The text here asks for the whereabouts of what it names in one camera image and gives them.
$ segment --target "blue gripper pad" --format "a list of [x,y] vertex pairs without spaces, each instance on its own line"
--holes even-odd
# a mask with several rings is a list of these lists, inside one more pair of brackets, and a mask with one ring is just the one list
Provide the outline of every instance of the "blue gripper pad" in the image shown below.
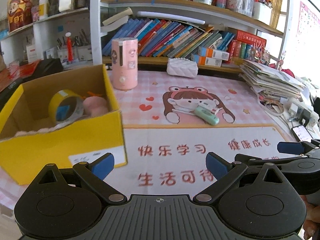
[[277,150],[280,153],[300,155],[304,153],[304,147],[301,143],[296,142],[279,142]]
[[228,173],[228,167],[210,154],[207,154],[205,158],[205,165],[217,180]]
[[96,175],[99,179],[104,180],[106,176],[113,170],[115,166],[115,158],[110,154],[107,158],[103,159],[99,163],[95,164],[91,172]]

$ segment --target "stack of papers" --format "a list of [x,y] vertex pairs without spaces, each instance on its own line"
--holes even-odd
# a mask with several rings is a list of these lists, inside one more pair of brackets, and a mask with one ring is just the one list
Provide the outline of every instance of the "stack of papers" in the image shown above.
[[245,60],[240,65],[240,76],[251,89],[262,96],[263,100],[280,98],[299,98],[305,85],[283,71],[273,69],[260,63]]

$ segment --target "wooden shelf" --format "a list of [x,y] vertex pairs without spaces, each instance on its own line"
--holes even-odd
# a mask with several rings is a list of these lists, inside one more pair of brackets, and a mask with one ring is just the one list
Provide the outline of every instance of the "wooden shelf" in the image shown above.
[[184,11],[190,11],[190,9],[193,8],[197,10],[199,13],[204,13],[224,18],[233,22],[241,23],[243,25],[250,26],[252,28],[258,29],[262,32],[269,33],[277,37],[282,38],[284,35],[283,32],[275,28],[272,28],[271,26],[263,22],[252,19],[246,15],[204,3],[185,0],[155,0],[153,4],[151,2],[152,0],[101,0],[101,5],[108,4],[108,7],[143,7],[145,11],[147,11],[148,8],[152,7],[161,7],[167,9],[168,7],[166,7],[165,5],[169,5],[171,7],[174,6],[175,9]]
[[[110,64],[111,63],[111,57],[102,57],[102,62],[104,64]],[[139,64],[148,64],[148,65],[162,65],[165,66],[168,63],[167,57],[138,57],[138,63]],[[214,67],[214,66],[207,66],[207,65],[198,65],[199,69],[208,69],[208,70],[215,70],[225,73],[233,73],[233,74],[239,74],[241,73],[240,68],[228,68],[228,67]]]

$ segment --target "smartphone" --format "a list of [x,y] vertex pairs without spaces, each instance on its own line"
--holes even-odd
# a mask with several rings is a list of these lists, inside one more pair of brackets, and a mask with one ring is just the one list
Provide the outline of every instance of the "smartphone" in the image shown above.
[[312,136],[309,133],[309,131],[307,130],[307,128],[305,128],[303,125],[298,125],[298,126],[293,127],[291,129],[291,132],[297,141],[311,142]]

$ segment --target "pink cylindrical container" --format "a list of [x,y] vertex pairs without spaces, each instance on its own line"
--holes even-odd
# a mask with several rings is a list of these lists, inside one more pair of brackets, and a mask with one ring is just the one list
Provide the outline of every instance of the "pink cylindrical container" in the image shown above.
[[138,85],[138,39],[112,40],[112,84],[115,89],[130,90]]

